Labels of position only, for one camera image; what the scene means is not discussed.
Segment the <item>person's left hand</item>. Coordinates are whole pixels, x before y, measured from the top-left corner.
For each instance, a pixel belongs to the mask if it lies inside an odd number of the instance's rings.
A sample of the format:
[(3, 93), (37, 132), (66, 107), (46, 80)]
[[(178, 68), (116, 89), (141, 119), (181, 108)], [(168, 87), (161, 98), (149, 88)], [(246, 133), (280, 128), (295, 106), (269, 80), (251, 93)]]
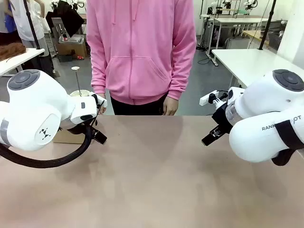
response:
[(171, 97), (166, 97), (163, 103), (163, 115), (173, 116), (179, 107), (179, 101)]

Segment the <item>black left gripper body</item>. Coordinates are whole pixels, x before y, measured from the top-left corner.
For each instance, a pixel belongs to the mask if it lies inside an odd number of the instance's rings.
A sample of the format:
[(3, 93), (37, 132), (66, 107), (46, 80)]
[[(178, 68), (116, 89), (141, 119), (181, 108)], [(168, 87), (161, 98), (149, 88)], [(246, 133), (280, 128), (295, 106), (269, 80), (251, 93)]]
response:
[(75, 135), (84, 134), (85, 136), (92, 136), (95, 133), (93, 127), (88, 123), (77, 124), (75, 127), (68, 129), (68, 131)]

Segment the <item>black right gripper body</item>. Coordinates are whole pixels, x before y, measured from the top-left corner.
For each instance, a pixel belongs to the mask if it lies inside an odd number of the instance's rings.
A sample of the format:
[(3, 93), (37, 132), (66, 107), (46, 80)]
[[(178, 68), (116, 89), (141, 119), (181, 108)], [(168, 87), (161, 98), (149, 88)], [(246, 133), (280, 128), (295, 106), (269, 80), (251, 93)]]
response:
[(212, 115), (212, 119), (222, 127), (224, 133), (230, 133), (233, 125), (228, 121), (226, 117), (227, 103), (220, 106)]

